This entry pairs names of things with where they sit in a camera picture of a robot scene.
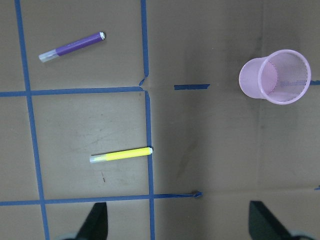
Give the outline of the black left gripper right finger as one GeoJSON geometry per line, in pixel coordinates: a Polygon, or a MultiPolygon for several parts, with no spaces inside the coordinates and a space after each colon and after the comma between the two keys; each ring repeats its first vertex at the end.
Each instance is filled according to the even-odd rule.
{"type": "Polygon", "coordinates": [[[262,201],[251,200],[248,231],[252,240],[291,240],[292,235],[262,201]]]}

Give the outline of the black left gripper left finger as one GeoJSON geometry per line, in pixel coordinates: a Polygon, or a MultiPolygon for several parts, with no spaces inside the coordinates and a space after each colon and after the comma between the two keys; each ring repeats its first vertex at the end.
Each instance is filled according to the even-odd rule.
{"type": "Polygon", "coordinates": [[[97,202],[78,231],[76,240],[106,240],[108,237],[108,211],[106,202],[97,202]]]}

